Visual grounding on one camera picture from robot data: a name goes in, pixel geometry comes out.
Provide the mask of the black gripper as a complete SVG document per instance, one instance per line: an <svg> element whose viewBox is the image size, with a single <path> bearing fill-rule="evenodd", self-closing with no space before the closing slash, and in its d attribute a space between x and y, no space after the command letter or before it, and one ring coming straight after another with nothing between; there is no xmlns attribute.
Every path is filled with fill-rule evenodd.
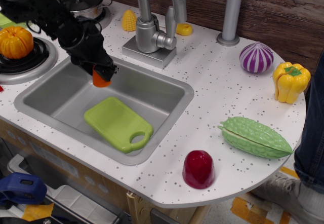
<svg viewBox="0 0 324 224"><path fill-rule="evenodd" d="M103 48L104 37L93 20L69 20L59 27L58 40L74 65L88 74L94 71L104 81L110 81L119 68Z"/></svg>

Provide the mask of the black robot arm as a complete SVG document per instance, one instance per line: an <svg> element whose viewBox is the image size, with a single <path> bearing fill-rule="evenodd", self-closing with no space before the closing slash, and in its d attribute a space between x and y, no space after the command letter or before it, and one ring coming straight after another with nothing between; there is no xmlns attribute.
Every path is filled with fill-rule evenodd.
<svg viewBox="0 0 324 224"><path fill-rule="evenodd" d="M32 21L58 40L71 62L109 82L116 65L103 48L104 37L95 20L78 20L59 0L1 0L1 13L20 23Z"/></svg>

